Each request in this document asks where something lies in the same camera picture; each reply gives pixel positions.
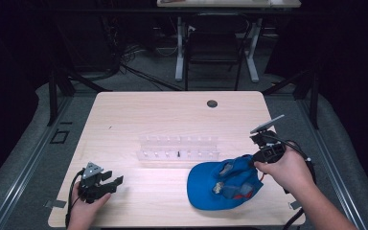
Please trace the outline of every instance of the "wooden table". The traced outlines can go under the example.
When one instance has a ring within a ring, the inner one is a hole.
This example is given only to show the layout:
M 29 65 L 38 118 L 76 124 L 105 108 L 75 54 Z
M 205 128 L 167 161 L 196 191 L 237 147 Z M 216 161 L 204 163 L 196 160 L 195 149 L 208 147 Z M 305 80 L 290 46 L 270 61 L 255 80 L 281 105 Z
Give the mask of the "wooden table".
M 214 100 L 217 107 L 209 107 Z M 200 227 L 283 225 L 296 211 L 271 176 L 243 205 L 200 211 L 187 198 L 190 169 L 199 162 L 139 161 L 140 136 L 215 136 L 219 161 L 254 153 L 250 130 L 269 121 L 260 92 L 107 92 L 93 104 L 58 200 L 67 200 L 71 181 L 88 162 L 113 171 L 124 183 L 99 212 L 100 227 Z M 49 224 L 63 227 L 66 208 L 54 208 Z M 302 224 L 304 215 L 295 224 Z

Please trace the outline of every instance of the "metal leg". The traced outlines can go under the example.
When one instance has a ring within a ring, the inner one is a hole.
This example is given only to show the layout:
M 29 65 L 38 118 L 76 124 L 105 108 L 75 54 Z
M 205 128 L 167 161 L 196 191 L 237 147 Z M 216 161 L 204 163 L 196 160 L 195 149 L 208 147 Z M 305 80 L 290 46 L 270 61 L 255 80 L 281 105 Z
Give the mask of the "metal leg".
M 177 64 L 175 66 L 175 80 L 182 81 L 183 80 L 183 34 L 182 34 L 182 24 L 181 17 L 178 17 L 177 20 Z
M 256 50 L 256 44 L 258 43 L 260 30 L 262 27 L 262 19 L 259 18 L 257 22 L 252 25 L 252 42 L 250 42 L 250 49 L 248 52 L 245 52 L 247 66 L 249 67 L 250 78 L 252 82 L 259 82 L 258 72 L 256 70 L 256 65 L 253 60 L 253 54 Z

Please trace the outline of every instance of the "hand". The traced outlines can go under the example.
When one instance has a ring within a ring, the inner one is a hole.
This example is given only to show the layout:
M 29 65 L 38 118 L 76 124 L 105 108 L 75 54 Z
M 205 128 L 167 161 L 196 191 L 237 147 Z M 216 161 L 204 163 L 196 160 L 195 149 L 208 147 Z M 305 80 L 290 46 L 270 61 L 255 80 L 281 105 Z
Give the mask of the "hand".
M 255 167 L 273 176 L 279 185 L 292 194 L 307 186 L 315 186 L 303 157 L 289 146 L 286 146 L 285 154 L 276 163 L 255 162 Z
M 94 222 L 98 210 L 100 210 L 101 207 L 103 207 L 111 197 L 111 194 L 105 194 L 103 197 L 91 204 L 85 203 L 79 198 L 79 185 L 80 183 L 78 182 L 74 185 L 73 188 L 72 202 L 75 202 L 76 200 L 77 201 L 71 209 L 71 218 L 68 225 L 69 230 L 88 229 L 91 226 L 92 222 Z

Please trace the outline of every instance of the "black cable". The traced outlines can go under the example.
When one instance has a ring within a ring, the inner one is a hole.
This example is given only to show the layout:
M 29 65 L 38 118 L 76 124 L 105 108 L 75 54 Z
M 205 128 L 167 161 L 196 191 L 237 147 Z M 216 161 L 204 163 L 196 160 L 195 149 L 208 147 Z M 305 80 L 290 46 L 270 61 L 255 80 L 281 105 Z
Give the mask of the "black cable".
M 143 73 L 141 71 L 135 70 L 135 69 L 133 69 L 133 68 L 131 68 L 131 67 L 125 65 L 125 64 L 122 64 L 122 63 L 121 63 L 121 66 L 124 67 L 128 72 L 130 72 L 130 73 L 138 76 L 139 78 L 142 78 L 142 79 L 145 79 L 147 81 L 150 81 L 153 84 L 157 83 L 157 84 L 163 85 L 165 87 L 168 87 L 168 88 L 170 88 L 170 89 L 172 89 L 174 91 L 182 91 L 182 89 L 180 89 L 178 86 L 171 85 L 170 83 L 168 83 L 166 81 L 163 81 L 163 80 L 160 80 L 160 79 L 158 79 L 155 76 L 152 76 L 150 74 L 146 74 L 146 73 Z
M 271 138 L 273 140 L 276 140 L 290 148 L 292 148 L 293 150 L 297 151 L 304 159 L 304 161 L 306 162 L 307 167 L 310 170 L 310 174 L 312 176 L 312 180 L 314 182 L 314 184 L 316 184 L 316 175 L 315 175 L 315 170 L 313 168 L 313 164 L 311 162 L 311 159 L 309 157 L 307 157 L 307 155 L 301 150 L 301 147 L 294 141 L 290 141 L 290 140 L 283 140 L 280 139 L 278 137 L 274 137 L 274 136 L 268 136 L 268 135 L 263 135 L 263 137 L 265 138 Z M 288 220 L 288 222 L 284 225 L 283 229 L 289 229 L 289 227 L 292 225 L 292 223 L 294 223 L 296 220 L 298 220 L 302 215 L 304 214 L 304 209 L 301 208 L 300 210 L 298 210 L 298 212 L 291 218 Z
M 303 214 L 304 214 L 304 209 L 301 208 L 291 219 L 287 221 L 287 223 L 283 226 L 283 230 L 289 229 L 292 223 L 294 223 L 297 219 L 299 219 Z
M 85 169 L 82 169 L 81 171 L 77 172 L 76 176 L 74 176 L 73 182 L 71 182 L 71 186 L 70 186 L 70 192 L 68 194 L 68 208 L 67 208 L 67 215 L 65 215 L 65 228 L 68 228 L 68 224 L 70 223 L 70 217 L 71 217 L 71 209 L 73 208 L 74 204 L 77 202 L 77 200 L 80 199 L 80 197 L 78 197 L 73 204 L 71 204 L 71 199 L 73 196 L 73 189 L 74 189 L 74 184 L 76 183 L 77 178 L 80 175 L 83 175 L 83 172 L 85 171 Z

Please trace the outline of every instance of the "blue cap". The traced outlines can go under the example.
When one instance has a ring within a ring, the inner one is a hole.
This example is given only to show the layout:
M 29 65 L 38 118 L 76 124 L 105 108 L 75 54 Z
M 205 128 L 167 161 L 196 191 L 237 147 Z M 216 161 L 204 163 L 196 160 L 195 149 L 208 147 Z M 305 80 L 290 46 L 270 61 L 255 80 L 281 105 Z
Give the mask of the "blue cap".
M 187 180 L 190 203 L 200 210 L 235 208 L 253 197 L 263 186 L 252 155 L 194 166 Z

